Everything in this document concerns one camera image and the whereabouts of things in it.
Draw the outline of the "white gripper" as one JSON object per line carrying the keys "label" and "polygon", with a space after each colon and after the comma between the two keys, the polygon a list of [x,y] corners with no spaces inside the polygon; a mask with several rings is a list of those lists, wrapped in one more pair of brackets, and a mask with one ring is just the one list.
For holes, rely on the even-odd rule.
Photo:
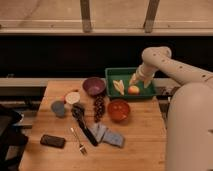
{"label": "white gripper", "polygon": [[155,67],[143,63],[137,68],[136,74],[132,75],[129,81],[129,85],[135,85],[140,80],[144,81],[144,88],[148,88],[148,86],[151,84],[151,80],[153,79],[155,72]]}

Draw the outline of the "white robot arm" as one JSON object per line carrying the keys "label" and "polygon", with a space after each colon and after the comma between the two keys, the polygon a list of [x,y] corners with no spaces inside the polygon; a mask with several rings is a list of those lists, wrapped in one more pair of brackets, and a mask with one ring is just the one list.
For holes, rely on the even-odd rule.
{"label": "white robot arm", "polygon": [[161,71],[180,84],[168,110],[165,171],[213,171],[213,72],[171,56],[166,46],[144,49],[129,83],[149,84]]}

